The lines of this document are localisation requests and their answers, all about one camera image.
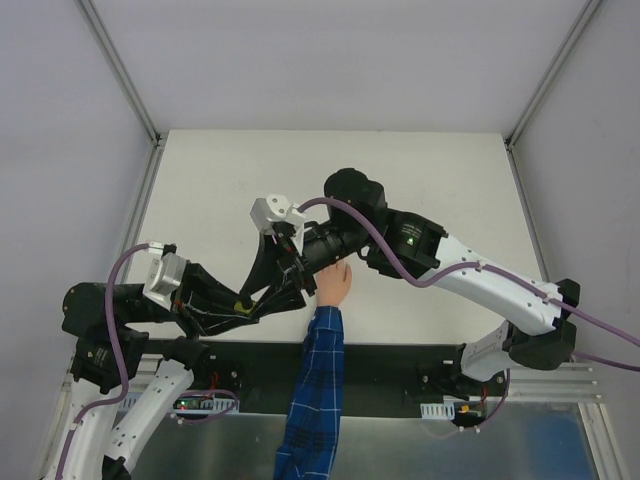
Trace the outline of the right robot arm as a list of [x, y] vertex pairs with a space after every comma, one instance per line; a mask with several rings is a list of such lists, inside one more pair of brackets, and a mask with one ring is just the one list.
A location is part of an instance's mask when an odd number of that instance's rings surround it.
[[555, 370], [574, 352], [569, 317], [579, 284], [539, 282], [492, 264], [439, 224], [390, 208], [383, 186], [354, 168], [329, 176], [323, 196], [301, 205], [259, 198], [251, 218], [260, 241], [238, 306], [253, 320], [302, 307], [317, 272], [357, 254], [383, 276], [442, 288], [502, 317], [494, 331], [461, 346], [450, 369], [461, 394], [513, 367]]

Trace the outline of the blue plaid sleeve forearm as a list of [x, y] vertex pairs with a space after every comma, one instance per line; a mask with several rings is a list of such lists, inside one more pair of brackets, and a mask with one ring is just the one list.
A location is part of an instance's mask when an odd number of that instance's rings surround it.
[[333, 469], [344, 399], [344, 329], [337, 307], [318, 307], [275, 456], [275, 479], [327, 479]]

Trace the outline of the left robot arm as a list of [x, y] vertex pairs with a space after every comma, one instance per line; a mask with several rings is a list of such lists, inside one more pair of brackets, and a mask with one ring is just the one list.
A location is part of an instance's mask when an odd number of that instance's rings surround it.
[[[63, 300], [65, 332], [77, 340], [71, 398], [48, 479], [128, 479], [147, 442], [176, 410], [214, 407], [210, 419], [239, 407], [242, 368], [202, 341], [250, 321], [251, 307], [200, 265], [168, 255], [142, 284], [80, 283]], [[152, 378], [123, 418], [149, 342], [135, 323], [175, 323]], [[217, 401], [222, 404], [214, 406]]]

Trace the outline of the person's hand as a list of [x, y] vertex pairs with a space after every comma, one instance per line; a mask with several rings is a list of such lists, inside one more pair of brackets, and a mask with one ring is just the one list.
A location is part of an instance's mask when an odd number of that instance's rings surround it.
[[318, 307], [338, 307], [348, 295], [352, 284], [350, 265], [340, 260], [315, 275]]

